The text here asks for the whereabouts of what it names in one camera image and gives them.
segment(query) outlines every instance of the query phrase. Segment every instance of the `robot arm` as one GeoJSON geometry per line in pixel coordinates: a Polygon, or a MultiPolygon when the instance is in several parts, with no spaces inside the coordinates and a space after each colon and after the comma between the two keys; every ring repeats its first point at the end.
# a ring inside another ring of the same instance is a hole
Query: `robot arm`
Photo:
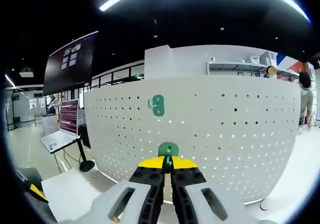
{"type": "Polygon", "coordinates": [[[219,185],[207,183],[193,161],[171,156],[175,144],[163,143],[159,155],[161,148],[167,153],[140,163],[129,181],[122,180],[96,198],[89,213],[62,223],[115,224],[120,218],[122,224],[156,224],[164,201],[165,174],[170,173],[179,224],[274,224],[251,217],[219,185]]]}

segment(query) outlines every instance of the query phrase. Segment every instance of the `laptop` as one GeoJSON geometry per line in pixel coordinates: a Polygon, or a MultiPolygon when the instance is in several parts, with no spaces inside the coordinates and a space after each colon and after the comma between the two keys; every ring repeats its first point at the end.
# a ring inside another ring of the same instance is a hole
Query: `laptop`
{"type": "Polygon", "coordinates": [[[55,153],[80,138],[78,135],[78,107],[79,99],[61,102],[59,130],[40,139],[48,152],[55,153]]]}

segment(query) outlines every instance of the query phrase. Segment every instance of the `shelf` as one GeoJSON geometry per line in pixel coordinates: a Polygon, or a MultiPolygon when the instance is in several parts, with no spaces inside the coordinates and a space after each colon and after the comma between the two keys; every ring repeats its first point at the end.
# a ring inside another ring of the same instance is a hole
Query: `shelf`
{"type": "MultiPolygon", "coordinates": [[[[209,62],[207,63],[208,70],[230,70],[230,71],[251,71],[251,72],[266,72],[267,66],[263,64],[255,63],[243,63],[243,62],[209,62]]],[[[298,78],[299,74],[277,68],[277,75],[298,78]]]]}
{"type": "Polygon", "coordinates": [[[266,65],[242,62],[214,62],[209,63],[210,70],[234,70],[234,71],[265,71],[266,65]]]}

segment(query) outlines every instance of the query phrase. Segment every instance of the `black ceiling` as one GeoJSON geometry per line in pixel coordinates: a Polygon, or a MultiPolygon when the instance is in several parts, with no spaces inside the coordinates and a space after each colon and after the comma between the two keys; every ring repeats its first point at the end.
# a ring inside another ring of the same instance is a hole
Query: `black ceiling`
{"type": "Polygon", "coordinates": [[[281,0],[122,0],[102,12],[106,1],[11,0],[6,72],[16,85],[42,84],[49,54],[96,30],[92,75],[165,44],[251,46],[314,64],[320,56],[317,0],[296,0],[311,23],[281,0]],[[33,68],[34,78],[20,77],[24,67],[33,68]]]}

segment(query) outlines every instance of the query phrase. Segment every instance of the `white table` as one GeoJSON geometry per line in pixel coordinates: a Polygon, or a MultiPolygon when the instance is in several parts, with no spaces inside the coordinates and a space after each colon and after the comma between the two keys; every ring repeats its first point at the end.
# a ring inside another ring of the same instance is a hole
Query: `white table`
{"type": "MultiPolygon", "coordinates": [[[[254,217],[282,224],[302,204],[314,185],[320,170],[320,128],[298,131],[287,167],[270,196],[264,200],[262,211],[259,203],[247,205],[254,217]]],[[[96,167],[87,173],[72,169],[42,182],[51,211],[58,222],[76,220],[90,211],[92,201],[115,183],[100,174],[96,167]]],[[[164,203],[159,224],[177,224],[174,206],[164,203]]]]}
{"type": "MultiPolygon", "coordinates": [[[[96,166],[86,173],[71,169],[42,181],[43,191],[57,222],[83,216],[90,211],[92,201],[115,184],[103,174],[96,177],[98,173],[96,166]]],[[[174,206],[164,203],[158,224],[177,223],[174,206]]]]}

